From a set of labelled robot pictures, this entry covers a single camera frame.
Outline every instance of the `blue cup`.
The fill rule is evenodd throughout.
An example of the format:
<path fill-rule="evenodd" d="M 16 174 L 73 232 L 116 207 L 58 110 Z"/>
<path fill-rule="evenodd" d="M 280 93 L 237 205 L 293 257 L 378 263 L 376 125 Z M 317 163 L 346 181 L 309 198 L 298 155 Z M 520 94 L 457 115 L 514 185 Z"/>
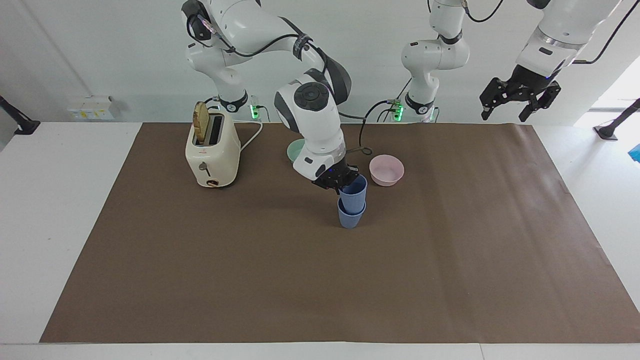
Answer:
<path fill-rule="evenodd" d="M 367 178 L 360 175 L 351 185 L 340 189 L 340 200 L 347 214 L 355 215 L 363 211 L 367 202 L 368 185 Z"/>
<path fill-rule="evenodd" d="M 348 214 L 344 209 L 344 204 L 342 203 L 342 199 L 338 200 L 338 216 L 340 216 L 340 225 L 345 229 L 353 229 L 358 226 L 362 215 L 367 209 L 367 204 L 364 204 L 364 208 L 361 210 L 359 214 L 351 215 Z"/>

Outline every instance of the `black clamp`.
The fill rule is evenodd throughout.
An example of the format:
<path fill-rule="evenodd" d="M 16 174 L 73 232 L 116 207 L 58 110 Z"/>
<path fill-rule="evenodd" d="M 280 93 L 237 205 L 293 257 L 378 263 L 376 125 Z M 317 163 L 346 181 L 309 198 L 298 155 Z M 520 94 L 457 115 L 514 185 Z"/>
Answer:
<path fill-rule="evenodd" d="M 244 91 L 244 96 L 242 97 L 242 99 L 236 100 L 234 102 L 224 101 L 222 98 L 220 98 L 220 104 L 230 113 L 237 113 L 240 108 L 242 108 L 244 104 L 247 103 L 247 101 L 249 101 L 249 94 L 246 93 L 246 90 Z"/>
<path fill-rule="evenodd" d="M 31 135 L 40 125 L 39 121 L 31 120 L 31 118 L 11 105 L 2 96 L 0 96 L 0 108 L 6 111 L 16 124 L 18 124 L 18 130 L 14 132 L 15 135 Z"/>
<path fill-rule="evenodd" d="M 300 34 L 295 44 L 293 44 L 293 56 L 302 61 L 302 51 L 308 49 L 310 41 L 313 41 L 313 39 L 309 35 Z"/>
<path fill-rule="evenodd" d="M 411 97 L 409 96 L 409 93 L 406 94 L 406 97 L 404 97 L 404 100 L 406 101 L 406 104 L 413 110 L 415 110 L 415 113 L 418 115 L 425 115 L 426 113 L 429 112 L 429 110 L 431 110 L 431 108 L 433 107 L 433 104 L 435 101 L 431 101 L 428 104 L 421 104 L 419 102 L 415 102 L 411 99 Z"/>

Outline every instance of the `brown paper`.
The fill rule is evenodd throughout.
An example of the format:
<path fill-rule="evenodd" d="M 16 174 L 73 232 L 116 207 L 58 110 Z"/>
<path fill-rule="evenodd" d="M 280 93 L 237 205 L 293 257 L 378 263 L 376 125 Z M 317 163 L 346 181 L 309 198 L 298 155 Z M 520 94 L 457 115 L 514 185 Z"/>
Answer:
<path fill-rule="evenodd" d="M 532 127 L 369 126 L 365 145 L 406 175 L 370 184 L 354 230 L 292 169 L 284 126 L 265 125 L 220 190 L 196 184 L 188 131 L 143 125 L 42 342 L 640 342 Z M 370 159 L 349 162 L 369 177 Z"/>

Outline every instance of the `table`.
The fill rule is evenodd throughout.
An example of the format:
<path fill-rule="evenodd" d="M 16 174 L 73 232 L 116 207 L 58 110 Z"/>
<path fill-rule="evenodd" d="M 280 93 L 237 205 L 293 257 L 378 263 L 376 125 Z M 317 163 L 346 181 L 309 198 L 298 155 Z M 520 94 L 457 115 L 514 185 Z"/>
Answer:
<path fill-rule="evenodd" d="M 635 359 L 640 345 L 32 345 L 52 313 L 140 124 L 44 123 L 0 152 L 1 358 L 524 359 L 602 354 Z M 634 210 L 640 170 L 616 143 L 590 130 L 536 127 L 636 306 L 640 242 Z M 609 188 L 608 197 L 598 194 Z"/>

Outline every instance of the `black wire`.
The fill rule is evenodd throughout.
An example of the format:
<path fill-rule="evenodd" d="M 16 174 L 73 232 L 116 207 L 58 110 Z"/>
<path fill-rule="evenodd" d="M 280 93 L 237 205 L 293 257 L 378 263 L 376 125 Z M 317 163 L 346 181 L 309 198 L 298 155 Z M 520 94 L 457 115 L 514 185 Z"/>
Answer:
<path fill-rule="evenodd" d="M 191 37 L 193 40 L 196 40 L 200 45 L 204 46 L 204 47 L 213 47 L 211 45 L 207 45 L 205 43 L 203 43 L 202 41 L 196 39 L 196 37 L 193 35 L 193 29 L 191 28 L 191 21 L 193 20 L 194 17 L 197 17 L 197 15 L 191 15 L 187 18 L 187 34 L 189 35 L 189 37 Z"/>
<path fill-rule="evenodd" d="M 340 116 L 342 116 L 342 117 L 346 117 L 346 118 L 349 118 L 349 119 L 364 120 L 364 118 L 361 117 L 361 116 L 348 115 L 348 114 L 340 113 L 340 112 L 338 112 L 338 114 L 340 114 Z"/>
<path fill-rule="evenodd" d="M 364 126 L 367 124 L 367 118 L 369 118 L 369 115 L 371 115 L 371 113 L 380 105 L 384 105 L 387 104 L 388 100 L 382 100 L 382 101 L 378 101 L 374 106 L 371 106 L 371 109 L 369 109 L 369 111 L 367 111 L 367 114 L 364 115 L 364 119 L 362 120 L 362 126 L 360 126 L 360 134 L 358 135 L 358 146 L 362 147 L 362 132 L 364 131 Z"/>
<path fill-rule="evenodd" d="M 266 106 L 258 105 L 255 107 L 256 109 L 264 109 L 267 112 L 267 120 L 271 122 L 271 117 L 269 116 L 269 109 Z"/>
<path fill-rule="evenodd" d="M 322 61 L 324 62 L 324 68 L 322 69 L 322 73 L 324 74 L 327 68 L 329 67 L 328 56 L 322 49 L 320 49 L 319 47 L 316 47 L 314 44 L 309 44 L 309 46 L 313 48 L 313 50 L 315 50 L 317 54 L 320 55 L 320 57 L 322 58 Z"/>
<path fill-rule="evenodd" d="M 243 58 L 253 58 L 254 56 L 264 52 L 266 49 L 269 49 L 273 44 L 277 43 L 278 41 L 282 40 L 282 39 L 286 39 L 286 38 L 297 38 L 298 34 L 286 34 L 286 35 L 282 35 L 279 36 L 275 39 L 273 39 L 270 43 L 266 44 L 265 46 L 263 46 L 260 50 L 256 51 L 255 53 L 252 54 L 243 54 L 243 53 L 239 53 L 235 47 L 230 47 L 230 49 L 228 50 L 231 53 L 234 53 L 240 57 Z"/>
<path fill-rule="evenodd" d="M 618 24 L 618 26 L 616 27 L 616 29 L 613 31 L 613 34 L 611 34 L 611 37 L 609 37 L 609 41 L 607 41 L 607 43 L 604 45 L 604 47 L 602 48 L 602 51 L 600 51 L 600 54 L 592 61 L 587 61 L 587 60 L 575 60 L 573 63 L 577 64 L 577 65 L 591 65 L 596 63 L 596 61 L 598 61 L 602 55 L 604 55 L 605 51 L 607 50 L 607 48 L 609 47 L 609 45 L 611 44 L 611 42 L 613 41 L 613 38 L 616 37 L 616 34 L 618 34 L 618 30 L 620 30 L 620 28 L 622 28 L 622 25 L 625 23 L 625 21 L 627 21 L 627 19 L 629 18 L 629 16 L 631 15 L 632 12 L 634 12 L 634 10 L 636 9 L 636 7 L 638 6 L 638 3 L 640 3 L 640 0 L 636 0 L 636 3 L 631 6 L 631 9 L 627 12 L 627 14 L 625 15 L 624 18 L 622 18 L 622 21 L 620 21 L 620 23 Z"/>
<path fill-rule="evenodd" d="M 487 17 L 485 17 L 485 18 L 484 18 L 484 19 L 482 19 L 482 20 L 478 20 L 478 19 L 474 18 L 474 17 L 471 15 L 471 11 L 469 11 L 469 7 L 468 7 L 468 6 L 466 6 L 466 7 L 465 7 L 465 12 L 467 13 L 467 16 L 469 16 L 469 19 L 471 19 L 472 21 L 474 21 L 474 22 L 485 22 L 485 21 L 487 21 L 487 20 L 491 19 L 491 18 L 495 15 L 495 13 L 497 13 L 497 12 L 498 12 L 498 9 L 500 9 L 500 7 L 502 6 L 502 3 L 503 3 L 503 2 L 504 2 L 504 0 L 500 0 L 500 2 L 498 3 L 498 6 L 496 6 L 496 7 L 495 7 L 495 9 L 494 9 L 494 11 L 491 13 L 491 15 L 489 15 L 489 16 L 487 16 Z"/>
<path fill-rule="evenodd" d="M 390 109 L 382 110 L 382 111 L 380 112 L 380 115 L 378 115 L 378 119 L 377 119 L 377 121 L 376 121 L 376 122 L 380 122 L 380 118 L 382 117 L 382 114 L 384 114 L 384 113 L 390 113 L 390 112 L 392 112 L 392 111 L 393 111 L 393 110 L 390 110 Z"/>
<path fill-rule="evenodd" d="M 193 20 L 194 17 L 198 17 L 197 15 L 191 15 L 187 18 L 187 34 L 195 41 L 197 41 L 198 43 L 200 43 L 200 45 L 204 46 L 204 47 L 213 47 L 212 45 L 207 45 L 205 43 L 203 43 L 202 41 L 198 40 L 195 38 L 195 36 L 193 35 L 192 32 L 192 28 L 191 26 L 189 26 L 191 24 L 191 21 Z M 227 50 L 225 50 L 227 53 L 233 53 L 236 54 L 242 58 L 253 58 L 254 56 L 263 53 L 266 49 L 269 49 L 271 46 L 273 46 L 273 44 L 277 43 L 280 40 L 286 39 L 286 38 L 297 38 L 299 37 L 298 34 L 286 34 L 286 35 L 282 35 L 280 37 L 277 37 L 275 39 L 273 39 L 272 41 L 270 41 L 270 43 L 266 44 L 265 46 L 263 46 L 262 48 L 260 48 L 258 51 L 252 53 L 252 54 L 243 54 L 240 53 L 235 47 L 231 46 L 231 44 L 229 44 L 222 36 L 218 37 L 218 39 L 220 39 L 220 41 L 222 41 L 223 44 L 225 44 L 226 47 L 228 47 Z M 313 48 L 313 50 L 316 51 L 316 53 L 318 55 L 320 55 L 320 57 L 322 58 L 323 62 L 324 62 L 324 68 L 322 73 L 324 74 L 327 70 L 328 67 L 328 61 L 327 61 L 327 55 L 324 53 L 324 51 L 322 51 L 322 49 L 320 49 L 319 47 L 316 47 L 314 44 L 309 44 L 309 46 L 311 48 Z"/>
<path fill-rule="evenodd" d="M 366 146 L 357 147 L 355 149 L 347 150 L 347 154 L 353 154 L 354 152 L 362 151 L 366 156 L 373 155 L 373 149 Z"/>
<path fill-rule="evenodd" d="M 413 78 L 409 78 L 409 81 L 406 82 L 406 84 L 404 85 L 404 88 L 402 88 L 402 90 L 400 90 L 400 94 L 398 94 L 398 96 L 396 96 L 396 100 L 400 100 L 400 96 L 402 96 L 402 93 L 406 90 L 406 88 L 409 86 L 409 84 L 411 83 L 411 80 Z M 393 110 L 394 105 L 391 104 L 391 106 L 389 106 L 389 112 L 387 113 L 387 115 L 385 116 L 385 120 L 383 122 L 387 122 L 387 117 L 389 116 L 389 113 L 391 112 L 391 110 Z"/>

